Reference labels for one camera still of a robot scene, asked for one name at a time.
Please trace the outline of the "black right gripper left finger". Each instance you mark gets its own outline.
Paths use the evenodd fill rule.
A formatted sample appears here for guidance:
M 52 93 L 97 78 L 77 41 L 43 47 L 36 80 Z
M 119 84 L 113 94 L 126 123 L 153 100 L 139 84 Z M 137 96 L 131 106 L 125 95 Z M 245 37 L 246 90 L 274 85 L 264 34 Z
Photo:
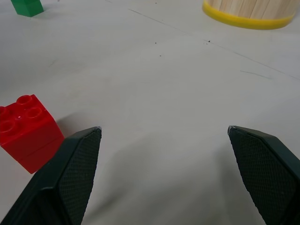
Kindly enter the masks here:
M 101 132 L 101 127 L 91 127 L 66 138 L 34 174 L 1 224 L 81 224 L 93 188 Z

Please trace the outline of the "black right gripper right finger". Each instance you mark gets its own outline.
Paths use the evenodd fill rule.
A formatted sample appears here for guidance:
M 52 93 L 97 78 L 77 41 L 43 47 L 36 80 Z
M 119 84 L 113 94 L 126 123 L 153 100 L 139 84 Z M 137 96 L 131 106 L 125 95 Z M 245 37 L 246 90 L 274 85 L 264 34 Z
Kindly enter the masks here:
M 245 188 L 268 225 L 300 223 L 300 161 L 275 136 L 230 126 L 228 136 Z

